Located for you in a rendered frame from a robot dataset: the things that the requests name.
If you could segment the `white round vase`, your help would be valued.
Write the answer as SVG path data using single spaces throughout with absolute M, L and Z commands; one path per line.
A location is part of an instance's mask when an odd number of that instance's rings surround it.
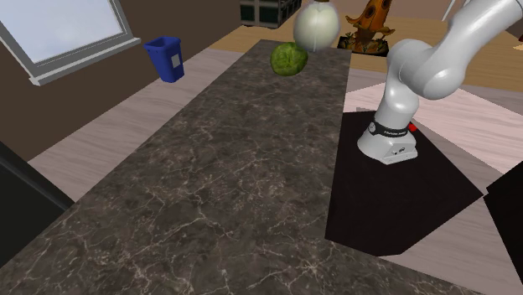
M 337 8 L 329 0 L 312 0 L 298 12 L 293 38 L 300 48 L 316 52 L 331 46 L 340 27 Z

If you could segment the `orange mushroom house figure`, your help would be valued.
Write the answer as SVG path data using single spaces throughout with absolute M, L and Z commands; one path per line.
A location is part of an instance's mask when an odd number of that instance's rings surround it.
M 341 36 L 337 48 L 356 54 L 386 57 L 389 45 L 385 37 L 395 32 L 395 29 L 385 26 L 391 3 L 392 0 L 370 0 L 358 18 L 346 16 L 346 21 L 356 31 Z

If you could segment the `blue waste bin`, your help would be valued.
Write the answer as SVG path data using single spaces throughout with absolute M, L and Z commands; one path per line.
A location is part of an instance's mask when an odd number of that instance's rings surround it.
M 162 36 L 143 45 L 153 62 L 160 79 L 174 83 L 184 76 L 181 40 L 177 37 Z

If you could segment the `black robot stand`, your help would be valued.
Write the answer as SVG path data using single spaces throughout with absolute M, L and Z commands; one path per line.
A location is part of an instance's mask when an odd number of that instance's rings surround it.
M 414 159 L 385 165 L 365 156 L 356 142 L 373 116 L 343 115 L 325 237 L 400 255 L 483 194 L 420 130 Z

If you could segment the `dark shelf unit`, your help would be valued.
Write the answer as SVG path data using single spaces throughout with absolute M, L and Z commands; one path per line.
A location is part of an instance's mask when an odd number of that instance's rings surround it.
M 241 24 L 275 29 L 301 7 L 302 0 L 240 0 Z

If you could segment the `grey framed window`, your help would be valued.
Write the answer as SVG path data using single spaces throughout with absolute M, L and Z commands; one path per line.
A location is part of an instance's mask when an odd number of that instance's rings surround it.
M 0 0 L 0 42 L 42 86 L 141 40 L 119 0 Z

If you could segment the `green cabbage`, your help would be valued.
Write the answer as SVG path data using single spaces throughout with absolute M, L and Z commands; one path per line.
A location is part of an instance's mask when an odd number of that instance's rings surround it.
M 281 76 L 296 75 L 308 62 L 308 51 L 294 42 L 279 44 L 271 53 L 272 70 Z

